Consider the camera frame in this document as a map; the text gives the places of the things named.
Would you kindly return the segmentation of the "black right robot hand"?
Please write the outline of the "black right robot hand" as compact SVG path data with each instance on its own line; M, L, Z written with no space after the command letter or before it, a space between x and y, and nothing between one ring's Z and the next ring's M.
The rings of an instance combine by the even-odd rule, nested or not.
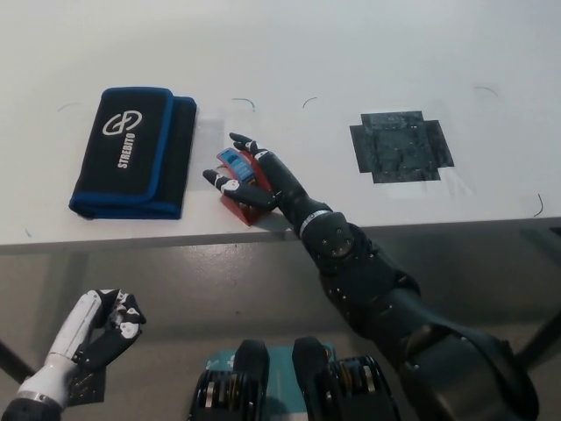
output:
M206 169L204 179L223 197L237 206L262 213L279 210L295 230L312 218L326 214L331 208L311 198L288 167L270 149L258 141L232 132L234 148L252 168L253 182L241 181L219 172Z

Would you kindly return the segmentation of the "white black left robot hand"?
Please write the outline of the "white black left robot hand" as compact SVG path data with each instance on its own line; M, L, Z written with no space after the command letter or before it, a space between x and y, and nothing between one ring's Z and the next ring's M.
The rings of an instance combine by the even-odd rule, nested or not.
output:
M66 408L75 377L109 366L138 339L145 323L133 294L120 289L84 293L62 324L43 367L23 382L17 397Z

